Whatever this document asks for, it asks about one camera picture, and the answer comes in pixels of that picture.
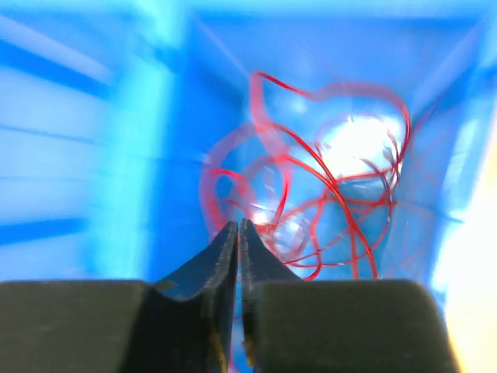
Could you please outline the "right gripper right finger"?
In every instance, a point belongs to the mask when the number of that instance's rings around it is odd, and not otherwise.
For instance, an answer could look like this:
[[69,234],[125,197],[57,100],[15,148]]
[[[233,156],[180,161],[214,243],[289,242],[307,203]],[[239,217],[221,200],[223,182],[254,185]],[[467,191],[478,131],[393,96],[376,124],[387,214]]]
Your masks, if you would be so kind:
[[457,372],[429,292],[407,280],[305,281],[240,231],[242,318],[256,372]]

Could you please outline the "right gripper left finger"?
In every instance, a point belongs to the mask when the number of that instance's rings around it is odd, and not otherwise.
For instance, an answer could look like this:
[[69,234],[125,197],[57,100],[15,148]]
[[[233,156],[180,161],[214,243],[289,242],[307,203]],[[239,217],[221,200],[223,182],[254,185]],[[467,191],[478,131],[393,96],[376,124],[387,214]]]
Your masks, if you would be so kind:
[[3,372],[226,372],[238,226],[155,283],[1,285]]

